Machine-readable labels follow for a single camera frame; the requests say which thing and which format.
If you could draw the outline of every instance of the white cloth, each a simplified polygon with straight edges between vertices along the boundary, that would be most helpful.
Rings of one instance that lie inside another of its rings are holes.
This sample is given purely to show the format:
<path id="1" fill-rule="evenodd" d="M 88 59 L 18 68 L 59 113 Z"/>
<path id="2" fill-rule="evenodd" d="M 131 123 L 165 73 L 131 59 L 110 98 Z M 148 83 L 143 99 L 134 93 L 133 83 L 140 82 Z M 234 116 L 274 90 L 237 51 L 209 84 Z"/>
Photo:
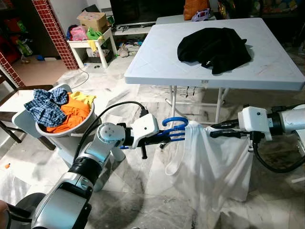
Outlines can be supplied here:
<path id="1" fill-rule="evenodd" d="M 190 199 L 198 214 L 196 228 L 201 229 L 215 226 L 227 198 L 245 201 L 252 166 L 246 138 L 211 138 L 213 130 L 190 121 L 184 150 L 177 150 L 165 169 L 173 185 Z"/>

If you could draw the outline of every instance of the orange clothing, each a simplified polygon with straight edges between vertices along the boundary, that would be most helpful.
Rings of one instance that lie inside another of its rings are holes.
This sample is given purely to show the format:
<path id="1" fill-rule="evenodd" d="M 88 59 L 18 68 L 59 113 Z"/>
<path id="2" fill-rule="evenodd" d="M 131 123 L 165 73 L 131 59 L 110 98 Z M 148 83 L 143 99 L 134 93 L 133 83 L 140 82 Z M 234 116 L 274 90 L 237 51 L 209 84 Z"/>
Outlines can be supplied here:
<path id="1" fill-rule="evenodd" d="M 61 106 L 61 110 L 67 115 L 66 120 L 59 126 L 47 127 L 48 133 L 61 133 L 76 127 L 82 123 L 90 113 L 88 104 L 72 99 L 69 94 L 69 102 Z"/>

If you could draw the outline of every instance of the green bag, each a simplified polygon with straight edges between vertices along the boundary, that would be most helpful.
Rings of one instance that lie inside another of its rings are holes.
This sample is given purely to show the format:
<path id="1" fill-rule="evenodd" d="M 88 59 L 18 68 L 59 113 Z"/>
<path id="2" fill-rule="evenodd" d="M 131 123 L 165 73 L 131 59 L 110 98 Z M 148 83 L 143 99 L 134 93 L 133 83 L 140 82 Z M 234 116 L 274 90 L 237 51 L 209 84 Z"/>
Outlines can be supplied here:
<path id="1" fill-rule="evenodd" d="M 97 40 L 99 37 L 103 37 L 103 34 L 100 31 L 94 31 L 91 27 L 89 27 L 87 37 L 88 40 Z"/>

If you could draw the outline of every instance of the electrical cord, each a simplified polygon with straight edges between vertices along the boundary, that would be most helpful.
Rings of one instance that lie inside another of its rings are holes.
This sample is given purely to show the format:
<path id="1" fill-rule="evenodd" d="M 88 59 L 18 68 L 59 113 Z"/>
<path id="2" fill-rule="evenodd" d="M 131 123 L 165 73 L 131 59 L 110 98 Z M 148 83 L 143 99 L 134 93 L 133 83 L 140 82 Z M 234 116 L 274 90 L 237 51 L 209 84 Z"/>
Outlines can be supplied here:
<path id="1" fill-rule="evenodd" d="M 265 166 L 267 169 L 269 169 L 269 170 L 271 170 L 272 172 L 275 172 L 275 173 L 289 173 L 289 172 L 295 170 L 296 168 L 298 168 L 299 166 L 301 166 L 305 162 L 305 156 L 303 156 L 300 160 L 298 160 L 297 162 L 295 162 L 294 164 L 292 164 L 288 168 L 274 168 L 274 167 L 270 166 L 269 164 L 267 164 L 262 159 L 262 157 L 259 155 L 259 153 L 258 153 L 258 143 L 253 143 L 253 151 L 254 151 L 255 156 L 259 160 L 259 162 L 262 163 L 263 166 Z"/>
<path id="2" fill-rule="evenodd" d="M 83 69 L 81 69 L 81 68 L 80 68 L 80 70 L 81 70 L 82 72 L 84 72 L 84 73 L 86 73 L 86 74 L 87 74 L 87 78 L 84 80 L 84 82 L 82 82 L 81 84 L 79 84 L 79 85 L 77 85 L 77 86 L 75 86 L 75 87 L 72 87 L 71 89 L 77 88 L 77 87 L 79 87 L 79 86 L 83 85 L 84 83 L 86 83 L 86 82 L 89 80 L 89 73 L 88 73 L 88 72 L 86 72 L 86 71 L 84 71 L 84 70 L 83 70 Z"/>
<path id="3" fill-rule="evenodd" d="M 10 217 L 11 217 L 11 219 L 13 219 L 15 221 L 19 221 L 19 222 L 24 222 L 24 223 L 31 223 L 32 222 L 32 219 L 17 216 L 12 212 L 10 213 Z"/>
<path id="4" fill-rule="evenodd" d="M 79 153 L 80 153 L 80 150 L 81 150 L 81 146 L 83 145 L 83 143 L 85 142 L 86 138 L 88 137 L 88 135 L 94 130 L 96 129 L 100 124 L 98 125 L 94 125 L 102 115 L 104 115 L 107 111 L 109 111 L 110 109 L 116 107 L 116 106 L 120 106 L 120 105 L 123 105 L 123 104 L 137 104 L 140 106 L 141 108 L 141 115 L 144 115 L 145 113 L 147 114 L 148 111 L 145 109 L 145 107 L 141 104 L 141 103 L 138 103 L 136 101 L 126 101 L 126 102 L 121 102 L 121 103 L 117 103 L 117 104 L 114 104 L 114 105 L 111 105 L 109 107 L 107 107 L 105 110 L 103 110 L 103 112 L 101 112 L 97 117 L 96 119 L 90 124 L 90 126 L 86 129 L 86 131 L 84 132 L 83 136 L 81 137 L 81 140 L 77 146 L 77 149 L 76 149 L 76 152 L 75 152 L 75 155 L 74 155 L 74 159 L 73 159 L 73 163 L 75 162 L 76 158 L 78 157 Z"/>

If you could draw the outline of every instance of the wooden chair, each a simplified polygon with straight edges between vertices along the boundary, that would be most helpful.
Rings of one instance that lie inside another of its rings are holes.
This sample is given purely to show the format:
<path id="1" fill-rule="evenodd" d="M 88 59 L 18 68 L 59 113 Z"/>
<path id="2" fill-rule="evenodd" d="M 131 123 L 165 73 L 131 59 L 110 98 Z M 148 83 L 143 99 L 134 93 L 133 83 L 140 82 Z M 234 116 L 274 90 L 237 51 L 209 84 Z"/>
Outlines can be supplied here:
<path id="1" fill-rule="evenodd" d="M 46 91 L 53 88 L 52 85 L 36 85 L 36 86 L 25 86 L 25 87 L 16 87 L 15 84 L 4 74 L 4 72 L 0 69 L 0 84 L 3 82 L 7 82 L 10 87 L 12 87 L 13 91 L 9 93 L 7 96 L 5 96 L 0 101 L 0 128 L 3 129 L 8 135 L 10 135 L 16 142 L 21 143 L 21 140 L 12 132 L 12 130 L 19 131 L 25 133 L 24 130 L 6 126 L 3 122 L 10 122 L 12 123 L 13 116 L 19 111 L 24 109 L 22 104 L 15 104 L 14 103 L 14 95 L 20 91 L 29 91 L 33 89 L 44 89 Z M 15 106 L 14 109 L 11 111 L 7 108 L 8 104 L 10 106 Z M 1 110 L 1 106 L 5 105 L 6 109 L 5 111 Z M 50 142 L 46 137 L 39 136 L 37 139 L 43 143 L 49 150 L 54 150 L 55 145 Z"/>

